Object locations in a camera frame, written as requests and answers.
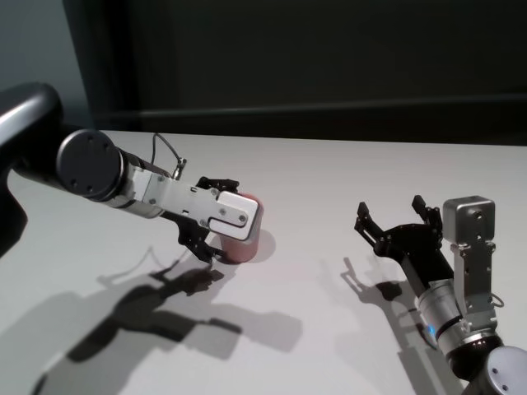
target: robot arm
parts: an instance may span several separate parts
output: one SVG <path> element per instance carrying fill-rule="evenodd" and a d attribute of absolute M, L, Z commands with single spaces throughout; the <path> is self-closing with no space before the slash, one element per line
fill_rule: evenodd
<path fill-rule="evenodd" d="M 483 197 L 446 201 L 444 229 L 439 208 L 427 207 L 420 196 L 413 208 L 424 224 L 384 231 L 363 202 L 355 230 L 376 255 L 400 264 L 438 348 L 454 374 L 469 381 L 465 395 L 522 393 L 527 352 L 503 346 L 496 333 L 491 292 L 494 202 Z M 443 231 L 452 243 L 454 271 L 441 253 Z"/>
<path fill-rule="evenodd" d="M 20 238 L 26 214 L 7 189 L 18 174 L 145 218 L 164 217 L 180 228 L 179 243 L 211 262 L 209 231 L 240 241 L 250 237 L 259 204 L 237 193 L 239 183 L 202 177 L 196 185 L 123 151 L 102 132 L 62 124 L 53 88 L 26 84 L 0 93 L 0 256 Z"/>

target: silver metal bracket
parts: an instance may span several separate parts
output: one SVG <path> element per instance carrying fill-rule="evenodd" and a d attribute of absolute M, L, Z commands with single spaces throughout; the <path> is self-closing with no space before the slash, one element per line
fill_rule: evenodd
<path fill-rule="evenodd" d="M 259 210 L 256 201 L 215 188 L 187 185 L 135 166 L 132 172 L 126 192 L 129 198 L 191 218 L 220 235 L 239 240 L 250 236 Z"/>
<path fill-rule="evenodd" d="M 484 197 L 451 199 L 443 206 L 444 237 L 454 253 L 454 292 L 467 332 L 495 329 L 492 253 L 495 204 Z"/>

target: wire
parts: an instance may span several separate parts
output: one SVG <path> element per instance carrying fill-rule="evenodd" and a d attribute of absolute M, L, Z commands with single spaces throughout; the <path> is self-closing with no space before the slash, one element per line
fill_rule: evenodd
<path fill-rule="evenodd" d="M 183 160 L 175 151 L 174 147 L 159 133 L 154 133 L 154 135 L 152 136 L 152 158 L 150 159 L 150 163 L 153 165 L 154 160 L 156 159 L 156 137 L 158 137 L 162 142 L 165 143 L 168 149 L 171 150 L 174 154 L 175 159 L 178 161 L 178 165 L 175 167 L 174 172 L 172 173 L 172 178 L 174 178 L 175 172 L 180 168 L 181 164 L 183 163 Z"/>

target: gray wall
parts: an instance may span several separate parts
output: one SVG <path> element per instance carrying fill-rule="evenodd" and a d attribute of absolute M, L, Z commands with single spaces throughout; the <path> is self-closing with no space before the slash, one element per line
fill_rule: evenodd
<path fill-rule="evenodd" d="M 1 1 L 0 54 L 0 90 L 47 82 L 62 98 L 66 122 L 92 125 L 62 0 Z"/>

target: pink cylinder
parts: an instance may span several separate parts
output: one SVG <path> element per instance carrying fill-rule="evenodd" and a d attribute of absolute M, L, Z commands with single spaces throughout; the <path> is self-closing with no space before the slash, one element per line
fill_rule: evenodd
<path fill-rule="evenodd" d="M 239 241 L 227 236 L 220 236 L 222 250 L 225 252 L 225 258 L 231 263 L 243 263 L 250 261 L 258 252 L 258 242 L 260 236 L 260 226 L 262 225 L 262 216 L 264 215 L 264 206 L 256 196 L 248 193 L 240 193 L 249 199 L 253 199 L 259 204 L 258 217 L 255 220 L 254 227 L 246 241 Z"/>

